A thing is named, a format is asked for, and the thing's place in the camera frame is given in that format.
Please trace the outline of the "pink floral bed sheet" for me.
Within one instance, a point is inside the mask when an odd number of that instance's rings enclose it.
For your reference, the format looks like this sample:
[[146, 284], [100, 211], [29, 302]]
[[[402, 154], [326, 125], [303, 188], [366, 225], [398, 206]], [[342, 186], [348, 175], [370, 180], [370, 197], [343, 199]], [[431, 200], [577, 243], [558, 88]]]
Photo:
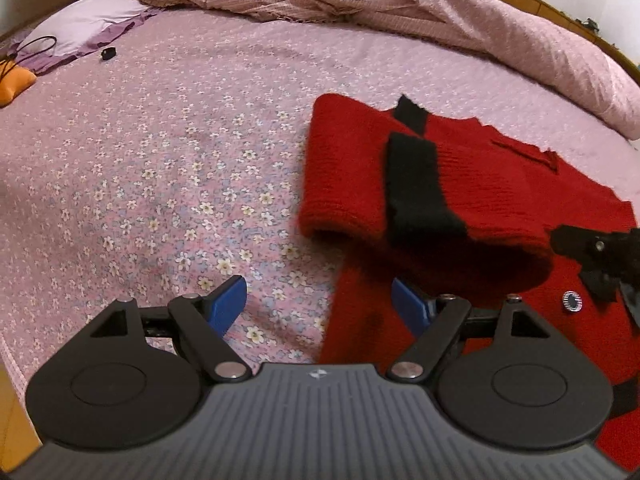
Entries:
[[159, 306], [248, 283], [230, 330], [248, 362], [318, 353], [341, 263], [298, 234], [314, 100], [408, 96], [548, 148], [622, 200], [638, 151], [506, 67], [359, 26], [167, 11], [105, 61], [40, 77], [1, 113], [1, 357], [18, 391], [112, 300]]

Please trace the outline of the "red knit sweater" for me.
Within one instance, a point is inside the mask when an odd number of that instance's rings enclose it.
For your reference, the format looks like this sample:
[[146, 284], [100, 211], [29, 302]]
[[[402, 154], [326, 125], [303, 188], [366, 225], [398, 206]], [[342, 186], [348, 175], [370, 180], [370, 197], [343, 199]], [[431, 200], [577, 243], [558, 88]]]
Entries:
[[306, 237], [344, 245], [320, 359], [388, 368], [416, 341], [392, 305], [398, 278], [500, 311], [432, 380], [403, 380], [469, 437], [510, 451], [590, 443], [639, 468], [639, 325], [620, 292], [595, 302], [551, 231], [638, 228], [631, 204], [552, 151], [474, 118], [314, 102], [298, 216]]

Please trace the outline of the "pink crumpled duvet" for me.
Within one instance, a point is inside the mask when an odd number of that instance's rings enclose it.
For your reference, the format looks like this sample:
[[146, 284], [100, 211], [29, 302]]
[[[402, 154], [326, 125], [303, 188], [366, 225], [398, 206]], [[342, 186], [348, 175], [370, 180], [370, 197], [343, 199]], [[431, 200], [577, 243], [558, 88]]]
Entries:
[[562, 94], [629, 140], [639, 136], [639, 86], [585, 38], [500, 0], [139, 0], [198, 6], [262, 21], [353, 22], [495, 58]]

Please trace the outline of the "orange pouch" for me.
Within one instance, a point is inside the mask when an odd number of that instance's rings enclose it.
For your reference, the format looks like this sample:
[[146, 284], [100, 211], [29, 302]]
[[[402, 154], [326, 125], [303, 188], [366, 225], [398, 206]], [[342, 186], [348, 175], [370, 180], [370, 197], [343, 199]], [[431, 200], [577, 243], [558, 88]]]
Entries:
[[10, 105], [23, 91], [30, 88], [37, 76], [25, 67], [14, 65], [1, 78], [0, 106]]

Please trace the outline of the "small black object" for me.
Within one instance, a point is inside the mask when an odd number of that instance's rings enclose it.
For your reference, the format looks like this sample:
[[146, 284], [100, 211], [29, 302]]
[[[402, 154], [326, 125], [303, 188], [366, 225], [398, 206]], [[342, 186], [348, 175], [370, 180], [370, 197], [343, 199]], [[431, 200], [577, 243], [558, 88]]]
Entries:
[[117, 51], [114, 47], [108, 47], [105, 48], [102, 52], [101, 52], [101, 58], [103, 61], [108, 61], [111, 58], [114, 58], [117, 55]]

